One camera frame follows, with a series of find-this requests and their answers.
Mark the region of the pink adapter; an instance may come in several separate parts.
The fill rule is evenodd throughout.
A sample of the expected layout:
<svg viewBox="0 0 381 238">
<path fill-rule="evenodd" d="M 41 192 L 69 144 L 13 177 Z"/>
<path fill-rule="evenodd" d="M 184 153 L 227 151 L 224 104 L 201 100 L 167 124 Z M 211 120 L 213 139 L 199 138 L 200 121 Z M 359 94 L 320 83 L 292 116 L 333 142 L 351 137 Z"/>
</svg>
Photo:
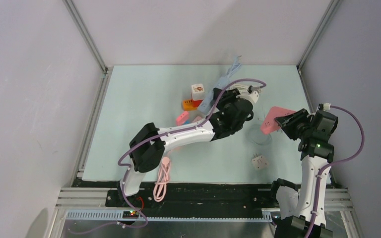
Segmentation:
<svg viewBox="0 0 381 238">
<path fill-rule="evenodd" d="M 176 125 L 180 126 L 186 123 L 186 121 L 189 119 L 190 114 L 188 111 L 182 112 L 179 116 L 176 117 Z"/>
</svg>

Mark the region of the orange power strip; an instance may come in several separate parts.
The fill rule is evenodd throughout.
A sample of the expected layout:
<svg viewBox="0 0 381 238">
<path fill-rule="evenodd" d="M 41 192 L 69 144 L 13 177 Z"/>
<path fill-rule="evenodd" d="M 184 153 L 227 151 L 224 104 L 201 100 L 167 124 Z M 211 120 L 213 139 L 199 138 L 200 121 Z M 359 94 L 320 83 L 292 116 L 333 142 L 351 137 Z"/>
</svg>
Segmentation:
<svg viewBox="0 0 381 238">
<path fill-rule="evenodd" d="M 194 108 L 191 105 L 191 101 L 192 101 L 192 99 L 190 99 L 190 100 L 183 100 L 182 101 L 182 109 L 184 111 L 195 111 L 195 110 L 197 110 L 197 108 Z"/>
</svg>

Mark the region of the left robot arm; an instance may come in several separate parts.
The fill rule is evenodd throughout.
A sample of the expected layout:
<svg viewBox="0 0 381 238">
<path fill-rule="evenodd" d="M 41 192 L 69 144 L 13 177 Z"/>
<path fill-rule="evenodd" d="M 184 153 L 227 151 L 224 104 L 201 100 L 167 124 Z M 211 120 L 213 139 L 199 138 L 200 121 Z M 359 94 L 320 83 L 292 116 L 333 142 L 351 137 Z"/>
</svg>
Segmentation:
<svg viewBox="0 0 381 238">
<path fill-rule="evenodd" d="M 196 142 L 210 142 L 235 134 L 254 117 L 254 105 L 260 87 L 238 85 L 230 89 L 213 89 L 214 106 L 205 118 L 186 125 L 157 128 L 146 124 L 129 143 L 121 157 L 130 158 L 127 171 L 120 180 L 117 199 L 124 206 L 136 202 L 137 193 L 147 172 L 157 168 L 171 150 Z"/>
</svg>

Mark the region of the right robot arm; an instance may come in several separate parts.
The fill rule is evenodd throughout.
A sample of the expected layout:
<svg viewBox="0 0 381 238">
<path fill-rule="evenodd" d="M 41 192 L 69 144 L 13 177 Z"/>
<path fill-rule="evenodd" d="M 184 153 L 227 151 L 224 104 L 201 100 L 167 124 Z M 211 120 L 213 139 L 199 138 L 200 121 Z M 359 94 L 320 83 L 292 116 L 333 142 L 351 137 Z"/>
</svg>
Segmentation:
<svg viewBox="0 0 381 238">
<path fill-rule="evenodd" d="M 314 114 L 301 109 L 276 114 L 273 119 L 292 140 L 300 140 L 302 183 L 277 179 L 268 194 L 271 205 L 280 207 L 276 238 L 331 238 L 326 228 L 324 199 L 326 181 L 334 158 L 329 139 L 337 128 L 338 117 L 329 112 L 330 104 L 320 104 Z"/>
</svg>

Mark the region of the white cube socket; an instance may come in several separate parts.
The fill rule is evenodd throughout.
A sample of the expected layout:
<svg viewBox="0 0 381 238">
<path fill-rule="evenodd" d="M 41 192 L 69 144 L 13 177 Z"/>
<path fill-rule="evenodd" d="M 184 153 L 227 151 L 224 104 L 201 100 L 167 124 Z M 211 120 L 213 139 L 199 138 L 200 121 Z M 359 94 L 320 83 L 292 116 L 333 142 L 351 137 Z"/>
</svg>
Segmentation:
<svg viewBox="0 0 381 238">
<path fill-rule="evenodd" d="M 191 98 L 193 101 L 201 101 L 205 98 L 205 89 L 203 84 L 191 85 Z"/>
</svg>

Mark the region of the pink triangular power strip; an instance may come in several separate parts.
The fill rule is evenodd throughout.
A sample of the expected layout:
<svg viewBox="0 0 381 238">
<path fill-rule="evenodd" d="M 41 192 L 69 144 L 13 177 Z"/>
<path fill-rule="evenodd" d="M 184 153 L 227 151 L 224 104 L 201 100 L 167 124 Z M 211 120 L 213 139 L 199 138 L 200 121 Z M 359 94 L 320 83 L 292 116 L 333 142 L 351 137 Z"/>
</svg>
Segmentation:
<svg viewBox="0 0 381 238">
<path fill-rule="evenodd" d="M 280 129 L 278 123 L 275 121 L 277 117 L 284 117 L 295 113 L 293 110 L 274 106 L 272 107 L 265 117 L 265 120 L 260 126 L 260 130 L 263 134 L 267 135 Z"/>
</svg>

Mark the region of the white adapter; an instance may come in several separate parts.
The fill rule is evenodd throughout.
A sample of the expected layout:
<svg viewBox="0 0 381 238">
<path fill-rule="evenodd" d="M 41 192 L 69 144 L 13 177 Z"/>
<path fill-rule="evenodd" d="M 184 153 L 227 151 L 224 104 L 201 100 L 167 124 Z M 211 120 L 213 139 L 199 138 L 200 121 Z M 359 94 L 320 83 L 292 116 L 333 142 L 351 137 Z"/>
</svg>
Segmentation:
<svg viewBox="0 0 381 238">
<path fill-rule="evenodd" d="M 253 158 L 251 159 L 251 163 L 253 168 L 258 171 L 265 169 L 269 165 L 268 159 L 262 154 L 254 154 Z"/>
</svg>

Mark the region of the red cube socket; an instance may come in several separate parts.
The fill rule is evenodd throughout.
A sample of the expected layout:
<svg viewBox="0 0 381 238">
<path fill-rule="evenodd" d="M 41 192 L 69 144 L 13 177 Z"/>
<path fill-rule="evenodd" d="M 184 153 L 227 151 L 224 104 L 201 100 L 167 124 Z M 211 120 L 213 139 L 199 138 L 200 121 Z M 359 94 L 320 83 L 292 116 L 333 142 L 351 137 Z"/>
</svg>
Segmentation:
<svg viewBox="0 0 381 238">
<path fill-rule="evenodd" d="M 203 102 L 203 100 L 192 100 L 191 101 L 191 105 L 194 107 L 194 108 L 198 108 L 199 105 Z"/>
</svg>

